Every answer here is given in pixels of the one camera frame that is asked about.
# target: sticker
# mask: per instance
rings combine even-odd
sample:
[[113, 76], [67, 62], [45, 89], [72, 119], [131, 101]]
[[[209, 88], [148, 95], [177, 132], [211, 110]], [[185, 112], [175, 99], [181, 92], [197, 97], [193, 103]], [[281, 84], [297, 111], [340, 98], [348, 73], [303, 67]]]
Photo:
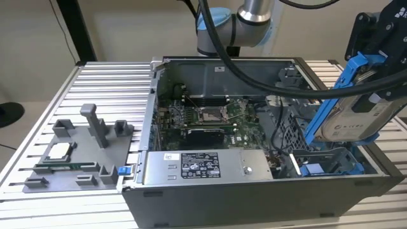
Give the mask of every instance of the sticker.
[[164, 154], [164, 161], [179, 161], [179, 154]]
[[181, 154], [181, 177], [220, 178], [220, 165], [217, 153]]
[[224, 72], [224, 67], [215, 67], [215, 72]]

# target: blue latch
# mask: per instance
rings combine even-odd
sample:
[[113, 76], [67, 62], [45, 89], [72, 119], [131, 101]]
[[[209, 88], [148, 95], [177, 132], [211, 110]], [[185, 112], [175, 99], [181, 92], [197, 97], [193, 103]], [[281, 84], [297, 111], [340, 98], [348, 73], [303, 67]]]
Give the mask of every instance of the blue latch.
[[119, 176], [128, 176], [131, 174], [132, 174], [132, 167], [129, 167], [129, 166], [119, 167], [119, 170], [117, 170], [117, 175]]

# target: aluminum extrusion table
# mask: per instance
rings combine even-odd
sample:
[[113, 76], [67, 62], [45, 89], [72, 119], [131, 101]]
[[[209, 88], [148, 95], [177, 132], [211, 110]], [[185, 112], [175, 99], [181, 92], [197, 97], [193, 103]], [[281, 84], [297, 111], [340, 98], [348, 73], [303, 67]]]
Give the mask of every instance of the aluminum extrusion table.
[[[332, 87], [343, 68], [328, 61], [307, 61]], [[107, 124], [125, 119], [135, 126], [127, 164], [137, 160], [137, 147], [149, 92], [148, 62], [89, 62], [76, 67], [37, 123], [0, 173], [1, 229], [137, 228], [121, 194], [116, 190], [23, 193], [29, 168], [39, 162], [53, 137], [52, 124], [69, 118], [85, 125], [79, 114], [83, 103], [97, 105], [97, 117]], [[407, 176], [407, 125], [396, 117], [380, 131], [376, 144]], [[382, 197], [366, 198], [340, 218], [308, 219], [225, 228], [407, 228], [407, 179]]]

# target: green circuit board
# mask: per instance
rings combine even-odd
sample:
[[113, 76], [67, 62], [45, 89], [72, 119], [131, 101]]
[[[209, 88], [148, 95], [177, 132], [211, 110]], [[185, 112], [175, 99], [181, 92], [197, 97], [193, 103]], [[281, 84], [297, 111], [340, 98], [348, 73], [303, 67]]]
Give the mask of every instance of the green circuit board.
[[219, 149], [268, 149], [253, 104], [229, 99], [224, 106], [183, 106], [175, 101], [161, 110], [161, 134], [165, 150], [183, 150], [191, 131], [221, 130]]

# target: gray plastic block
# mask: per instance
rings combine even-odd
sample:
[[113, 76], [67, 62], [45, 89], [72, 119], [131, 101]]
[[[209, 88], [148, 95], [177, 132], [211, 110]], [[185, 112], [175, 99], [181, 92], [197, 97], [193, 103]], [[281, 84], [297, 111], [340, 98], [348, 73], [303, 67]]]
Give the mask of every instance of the gray plastic block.
[[45, 178], [27, 178], [24, 185], [28, 188], [39, 188], [39, 187], [47, 187], [48, 181]]
[[96, 105], [95, 104], [84, 104], [81, 105], [81, 116], [84, 116], [89, 123], [89, 132], [95, 135], [96, 142], [100, 148], [108, 147], [108, 140], [105, 137], [107, 134], [107, 125], [104, 121], [100, 124], [100, 121], [96, 116]]
[[52, 174], [52, 170], [49, 167], [37, 167], [37, 165], [33, 166], [32, 171], [36, 174]]
[[97, 185], [97, 181], [96, 181], [93, 175], [77, 175], [75, 182], [79, 186], [83, 186], [83, 185], [93, 185], [95, 186], [95, 185]]
[[101, 166], [100, 171], [99, 171], [99, 177], [100, 177], [103, 184], [105, 184], [105, 185], [116, 184], [117, 178], [119, 178], [116, 167], [112, 166], [112, 169], [108, 173], [107, 168], [104, 166]]
[[[40, 168], [40, 173], [47, 173], [36, 174], [33, 172], [31, 175], [31, 178], [36, 179], [44, 177], [48, 181], [47, 187], [29, 188], [25, 186], [23, 189], [24, 193], [116, 189], [119, 178], [116, 176], [116, 168], [125, 164], [132, 134], [117, 137], [115, 126], [107, 125], [107, 128], [108, 134], [105, 137], [109, 142], [107, 148], [99, 147], [95, 137], [89, 134], [88, 126], [76, 126], [75, 129], [69, 129], [69, 137], [53, 137], [40, 162], [33, 166], [33, 170]], [[76, 145], [76, 147], [72, 146], [71, 154], [65, 155], [67, 157], [63, 159], [49, 159], [52, 145], [56, 143], [71, 143]], [[104, 184], [99, 177], [101, 166], [105, 167], [101, 174], [107, 184]], [[111, 176], [108, 172], [111, 172], [112, 166], [116, 168]], [[97, 185], [79, 186], [75, 182], [77, 175], [93, 175]]]
[[132, 134], [133, 130], [128, 127], [127, 121], [125, 120], [116, 120], [115, 122], [115, 132], [116, 136], [128, 136]]
[[91, 166], [81, 166], [83, 172], [99, 172], [100, 171], [100, 165], [97, 162], [93, 162], [93, 165]]
[[68, 130], [73, 128], [75, 127], [69, 119], [57, 119], [52, 130], [57, 137], [69, 137]]

